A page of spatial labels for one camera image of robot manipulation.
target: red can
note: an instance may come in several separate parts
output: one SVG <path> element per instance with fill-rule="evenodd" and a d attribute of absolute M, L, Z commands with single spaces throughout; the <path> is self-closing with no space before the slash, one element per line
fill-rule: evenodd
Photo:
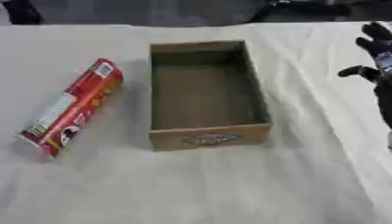
<path fill-rule="evenodd" d="M 19 134 L 38 153 L 56 158 L 94 112 L 123 83 L 123 73 L 107 59 L 98 59 L 31 125 Z"/>

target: cardboard box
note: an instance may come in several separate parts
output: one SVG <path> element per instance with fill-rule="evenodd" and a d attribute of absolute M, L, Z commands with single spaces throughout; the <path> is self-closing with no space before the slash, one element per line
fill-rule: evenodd
<path fill-rule="evenodd" d="M 270 117 L 243 41 L 152 45 L 157 151 L 259 144 Z"/>

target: table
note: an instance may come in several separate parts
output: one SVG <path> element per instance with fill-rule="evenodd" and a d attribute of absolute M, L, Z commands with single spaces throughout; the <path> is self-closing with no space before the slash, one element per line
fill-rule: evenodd
<path fill-rule="evenodd" d="M 341 79 L 372 60 L 361 23 L 214 28 L 0 27 L 1 223 L 390 223 L 388 127 L 372 84 Z M 267 146 L 155 153 L 149 43 L 245 39 L 274 128 Z M 15 134 L 97 58 L 124 72 L 55 163 L 10 151 Z"/>

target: can lid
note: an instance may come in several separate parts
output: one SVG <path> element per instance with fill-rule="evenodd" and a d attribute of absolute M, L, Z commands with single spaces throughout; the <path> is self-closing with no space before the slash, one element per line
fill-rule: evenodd
<path fill-rule="evenodd" d="M 52 159 L 50 156 L 43 153 L 38 144 L 21 134 L 17 135 L 11 148 L 16 154 L 32 161 L 49 162 Z"/>

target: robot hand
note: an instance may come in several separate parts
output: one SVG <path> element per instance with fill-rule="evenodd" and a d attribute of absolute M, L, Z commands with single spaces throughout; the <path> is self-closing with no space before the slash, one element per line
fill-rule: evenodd
<path fill-rule="evenodd" d="M 374 92 L 385 123 L 392 129 L 392 33 L 382 25 L 372 22 L 362 26 L 362 31 L 372 40 L 357 38 L 356 44 L 373 58 L 377 69 L 366 66 L 352 66 L 343 69 L 338 76 L 358 74 L 374 82 Z"/>

